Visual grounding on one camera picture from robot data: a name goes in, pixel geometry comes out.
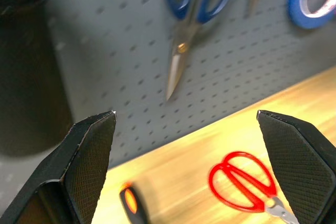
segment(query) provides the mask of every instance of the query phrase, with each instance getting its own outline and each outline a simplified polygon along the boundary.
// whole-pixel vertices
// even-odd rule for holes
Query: scissor pivot screw
[[[188,45],[187,43],[181,43],[179,44],[179,46],[177,47],[177,50],[179,51],[179,53],[184,53],[186,52],[188,49]]]

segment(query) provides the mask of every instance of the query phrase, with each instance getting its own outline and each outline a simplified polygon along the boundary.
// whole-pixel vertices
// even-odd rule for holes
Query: blue tape roll
[[[305,29],[323,26],[333,18],[336,12],[336,0],[327,0],[316,12],[308,9],[307,0],[288,0],[288,11],[292,21]]]

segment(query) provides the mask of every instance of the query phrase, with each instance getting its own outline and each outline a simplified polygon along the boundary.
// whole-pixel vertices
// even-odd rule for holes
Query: gray pegboard
[[[165,102],[175,19],[164,0],[49,0],[49,26],[75,120],[117,111],[110,167],[336,64],[335,22],[303,31],[289,20],[287,0],[259,0],[251,16],[248,1],[230,0],[204,27]],[[0,211],[45,155],[0,157]]]

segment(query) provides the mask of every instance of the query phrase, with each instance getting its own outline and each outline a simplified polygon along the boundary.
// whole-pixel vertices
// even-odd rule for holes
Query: orange and black tool handle
[[[119,196],[131,224],[149,224],[145,208],[131,183],[121,187]]]

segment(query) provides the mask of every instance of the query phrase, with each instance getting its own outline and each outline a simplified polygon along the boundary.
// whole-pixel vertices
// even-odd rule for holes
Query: red scissor handle
[[[261,169],[266,173],[268,179],[270,180],[270,186],[266,186],[260,181],[253,178],[251,175],[247,174],[243,170],[238,169],[237,167],[231,165],[229,160],[234,157],[246,157],[255,163],[257,163]],[[215,173],[219,170],[222,170],[228,179],[253,203],[252,207],[240,206],[235,203],[232,203],[226,199],[224,199],[215,189],[214,187],[214,176]],[[215,165],[209,174],[209,186],[213,194],[224,204],[234,209],[244,211],[244,212],[264,212],[265,211],[265,203],[254,195],[250,190],[248,190],[234,175],[233,173],[239,175],[240,177],[246,179],[252,185],[257,187],[263,194],[267,197],[272,198],[277,195],[277,188],[275,186],[274,180],[271,176],[271,173],[268,171],[267,167],[255,156],[246,153],[246,152],[231,152],[229,153],[224,159],[223,162],[220,164]]]

